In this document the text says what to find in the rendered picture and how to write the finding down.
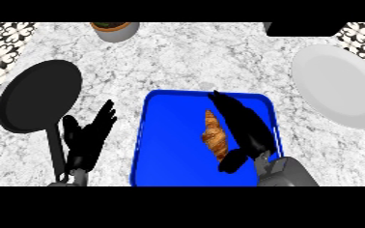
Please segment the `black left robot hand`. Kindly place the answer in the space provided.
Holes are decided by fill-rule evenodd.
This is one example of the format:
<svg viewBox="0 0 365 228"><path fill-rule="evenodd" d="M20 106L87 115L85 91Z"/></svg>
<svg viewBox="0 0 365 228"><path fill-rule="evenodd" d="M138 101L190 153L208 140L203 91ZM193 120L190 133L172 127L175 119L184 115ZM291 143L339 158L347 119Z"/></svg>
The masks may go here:
<svg viewBox="0 0 365 228"><path fill-rule="evenodd" d="M116 121L113 102L107 100L101 106L93 122L82 128L75 118L66 115L62 118L63 142L67 147L65 172L72 175L81 169L90 172L94 169L103 141Z"/></svg>

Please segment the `blue tray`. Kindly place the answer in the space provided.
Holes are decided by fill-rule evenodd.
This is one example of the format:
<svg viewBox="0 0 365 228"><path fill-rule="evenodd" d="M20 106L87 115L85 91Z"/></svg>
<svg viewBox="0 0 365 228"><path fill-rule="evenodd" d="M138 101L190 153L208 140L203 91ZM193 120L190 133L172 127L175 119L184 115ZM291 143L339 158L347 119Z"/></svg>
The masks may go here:
<svg viewBox="0 0 365 228"><path fill-rule="evenodd" d="M132 186L254 186L254 162L226 174L200 140L205 112L217 108L199 91L153 90L144 97L130 184Z"/></svg>

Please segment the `grey plant pot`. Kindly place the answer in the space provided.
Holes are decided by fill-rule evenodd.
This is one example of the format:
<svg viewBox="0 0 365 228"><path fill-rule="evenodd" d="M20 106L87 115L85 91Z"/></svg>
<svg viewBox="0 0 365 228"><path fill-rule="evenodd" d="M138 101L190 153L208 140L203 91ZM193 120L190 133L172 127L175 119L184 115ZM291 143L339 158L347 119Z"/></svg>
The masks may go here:
<svg viewBox="0 0 365 228"><path fill-rule="evenodd" d="M91 27L104 42L119 43L127 41L135 35L140 24L137 22L124 22L115 27L98 27L98 25L91 22Z"/></svg>

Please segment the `brown croissant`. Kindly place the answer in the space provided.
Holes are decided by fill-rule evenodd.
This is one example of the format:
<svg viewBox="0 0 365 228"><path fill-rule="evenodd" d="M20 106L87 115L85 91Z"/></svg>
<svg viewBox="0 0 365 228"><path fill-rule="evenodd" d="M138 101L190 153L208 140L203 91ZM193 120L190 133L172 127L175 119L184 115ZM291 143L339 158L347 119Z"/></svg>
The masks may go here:
<svg viewBox="0 0 365 228"><path fill-rule="evenodd" d="M221 161L227 154L226 134L211 110L205 110L205 130L200 139L211 150L217 161Z"/></svg>

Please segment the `black appliance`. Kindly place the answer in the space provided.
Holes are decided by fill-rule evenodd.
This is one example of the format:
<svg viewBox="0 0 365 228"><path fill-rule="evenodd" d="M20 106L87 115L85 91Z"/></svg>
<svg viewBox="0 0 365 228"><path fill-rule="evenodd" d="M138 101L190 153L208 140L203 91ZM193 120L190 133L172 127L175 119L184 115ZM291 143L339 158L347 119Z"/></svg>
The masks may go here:
<svg viewBox="0 0 365 228"><path fill-rule="evenodd" d="M344 22L265 22L268 37L331 37L344 27Z"/></svg>

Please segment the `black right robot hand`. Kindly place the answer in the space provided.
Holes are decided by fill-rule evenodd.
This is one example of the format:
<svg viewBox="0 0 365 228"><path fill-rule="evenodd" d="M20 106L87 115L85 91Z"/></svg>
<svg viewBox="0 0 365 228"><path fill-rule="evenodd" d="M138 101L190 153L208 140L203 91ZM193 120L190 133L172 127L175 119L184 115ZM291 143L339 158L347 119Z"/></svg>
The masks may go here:
<svg viewBox="0 0 365 228"><path fill-rule="evenodd" d="M276 152L274 139L270 130L254 112L239 100L215 91L208 95L217 107L237 148L230 150L220 162L218 171L227 174L236 172L248 159L254 161L257 175L267 173L267 158Z"/></svg>

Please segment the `white plate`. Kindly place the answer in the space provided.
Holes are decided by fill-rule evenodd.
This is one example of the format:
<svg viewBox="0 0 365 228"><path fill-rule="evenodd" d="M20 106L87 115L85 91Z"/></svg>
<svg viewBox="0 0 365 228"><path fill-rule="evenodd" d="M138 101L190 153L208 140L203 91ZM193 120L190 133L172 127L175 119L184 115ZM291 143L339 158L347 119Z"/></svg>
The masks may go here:
<svg viewBox="0 0 365 228"><path fill-rule="evenodd" d="M336 124L365 129L365 60L316 44L295 54L291 70L310 107Z"/></svg>

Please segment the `black frying pan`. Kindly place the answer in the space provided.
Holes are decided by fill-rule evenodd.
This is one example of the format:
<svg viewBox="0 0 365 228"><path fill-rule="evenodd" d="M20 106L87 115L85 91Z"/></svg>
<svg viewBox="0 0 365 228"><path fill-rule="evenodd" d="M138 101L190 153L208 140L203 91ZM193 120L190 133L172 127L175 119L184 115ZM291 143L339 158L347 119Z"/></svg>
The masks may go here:
<svg viewBox="0 0 365 228"><path fill-rule="evenodd" d="M59 183L67 181L59 120L76 101L81 83L76 66L65 60L48 60L16 76L0 96L0 126L13 133L47 133Z"/></svg>

